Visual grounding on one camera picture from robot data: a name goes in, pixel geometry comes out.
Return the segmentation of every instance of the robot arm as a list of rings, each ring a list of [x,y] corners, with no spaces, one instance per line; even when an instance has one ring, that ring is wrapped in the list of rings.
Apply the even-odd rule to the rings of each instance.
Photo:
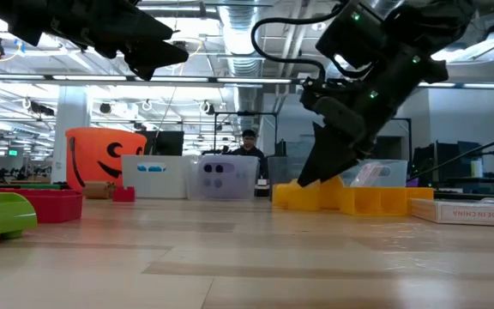
[[[168,26],[136,7],[138,0],[0,0],[0,19],[9,32],[36,45],[42,33],[88,46],[106,58],[117,51],[141,79],[155,69],[188,60],[188,52],[167,44]]]
[[[319,77],[303,84],[300,101],[323,116],[324,126],[314,124],[316,142],[298,183],[326,181],[357,165],[374,148],[378,131],[422,81],[449,79],[445,62],[434,61],[431,55],[464,34],[474,11],[472,0],[432,0],[420,8],[403,4],[383,20],[359,0],[340,0],[330,15],[318,21],[297,21],[334,18],[316,49],[348,78],[326,81],[318,65]],[[257,48],[254,34],[267,22],[285,21],[259,21],[253,28],[253,45],[264,57],[267,54]],[[361,70],[341,68],[336,55]]]

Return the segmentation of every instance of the red tray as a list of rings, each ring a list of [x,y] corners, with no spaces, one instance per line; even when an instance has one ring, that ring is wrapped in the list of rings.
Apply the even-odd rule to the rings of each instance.
[[[38,223],[62,223],[81,218],[83,196],[73,190],[0,189],[25,197],[35,209]]]

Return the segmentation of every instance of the purple object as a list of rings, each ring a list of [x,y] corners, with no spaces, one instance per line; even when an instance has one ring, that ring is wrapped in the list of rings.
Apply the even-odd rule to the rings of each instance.
[[[419,187],[419,179],[412,179],[407,181],[407,188],[418,188]]]

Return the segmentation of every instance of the white plastic bin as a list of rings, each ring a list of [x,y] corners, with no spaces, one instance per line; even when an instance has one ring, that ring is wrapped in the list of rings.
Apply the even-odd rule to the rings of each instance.
[[[189,157],[124,155],[123,186],[135,187],[138,198],[186,198]]]
[[[380,162],[385,168],[381,171],[374,187],[405,187],[407,183],[407,161],[404,160],[363,160],[355,167],[340,174],[345,185],[350,185],[361,167],[369,162]]]
[[[258,158],[253,156],[194,157],[188,173],[188,199],[252,200],[258,167]]]

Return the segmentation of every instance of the wooden table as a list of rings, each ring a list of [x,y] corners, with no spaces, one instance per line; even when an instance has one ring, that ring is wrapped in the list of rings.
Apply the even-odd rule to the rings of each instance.
[[[0,308],[494,309],[494,227],[87,201],[0,244]]]

